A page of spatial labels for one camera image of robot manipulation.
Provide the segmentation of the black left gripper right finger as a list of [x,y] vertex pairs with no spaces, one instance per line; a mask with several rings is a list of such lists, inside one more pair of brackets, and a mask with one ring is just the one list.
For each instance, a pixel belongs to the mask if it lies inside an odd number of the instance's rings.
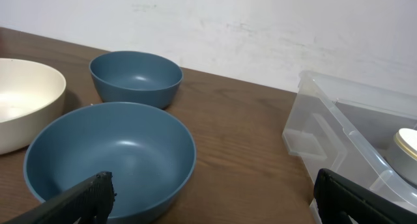
[[320,169],[313,196],[323,224],[416,224],[416,214],[329,170]]

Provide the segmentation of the grey plastic bowl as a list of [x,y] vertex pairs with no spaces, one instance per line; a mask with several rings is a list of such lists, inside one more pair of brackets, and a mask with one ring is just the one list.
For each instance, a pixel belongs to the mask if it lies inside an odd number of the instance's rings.
[[416,186],[416,155],[397,136],[388,147],[386,160],[397,174]]

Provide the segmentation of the dark blue bowl front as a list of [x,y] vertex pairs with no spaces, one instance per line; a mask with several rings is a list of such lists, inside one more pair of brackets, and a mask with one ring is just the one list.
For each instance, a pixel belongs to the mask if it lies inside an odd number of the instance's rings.
[[102,171],[112,174],[110,223],[150,223],[166,212],[191,177],[196,147],[169,113],[109,102],[71,111],[45,127],[27,149],[23,175],[41,202]]

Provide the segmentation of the white plastic bowl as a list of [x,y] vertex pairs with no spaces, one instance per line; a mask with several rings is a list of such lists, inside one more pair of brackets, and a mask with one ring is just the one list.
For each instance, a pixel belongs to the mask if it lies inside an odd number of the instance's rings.
[[404,150],[411,158],[416,160],[417,151],[416,130],[410,128],[401,128],[394,135],[394,141],[402,150]]

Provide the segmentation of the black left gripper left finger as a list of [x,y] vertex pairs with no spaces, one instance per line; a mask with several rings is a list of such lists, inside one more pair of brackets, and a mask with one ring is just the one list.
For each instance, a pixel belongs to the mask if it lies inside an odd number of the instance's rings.
[[112,177],[102,171],[5,224],[106,223],[116,196]]

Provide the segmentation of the dark blue bowl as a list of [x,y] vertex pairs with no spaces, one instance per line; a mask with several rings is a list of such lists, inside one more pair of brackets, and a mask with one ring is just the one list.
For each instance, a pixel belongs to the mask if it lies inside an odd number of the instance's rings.
[[151,53],[114,51],[89,63],[94,87],[103,102],[169,106],[184,74],[173,61]]
[[166,212],[191,177],[196,147],[169,113],[109,102],[71,111],[45,127],[27,149],[23,175],[41,202],[102,171],[112,174],[110,223],[150,223]]

